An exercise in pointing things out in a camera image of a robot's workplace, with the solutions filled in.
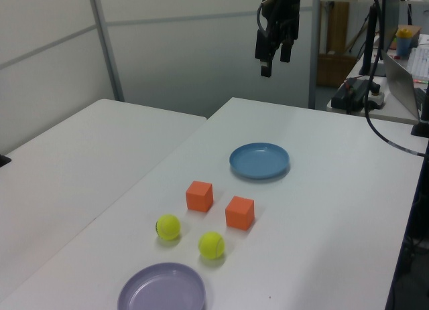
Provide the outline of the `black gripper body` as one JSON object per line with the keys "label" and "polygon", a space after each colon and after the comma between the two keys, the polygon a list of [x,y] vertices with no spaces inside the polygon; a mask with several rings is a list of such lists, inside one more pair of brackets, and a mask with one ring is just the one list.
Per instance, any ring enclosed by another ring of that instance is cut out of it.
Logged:
{"label": "black gripper body", "polygon": [[298,39],[301,0],[262,0],[261,14],[267,20],[264,35],[271,43]]}

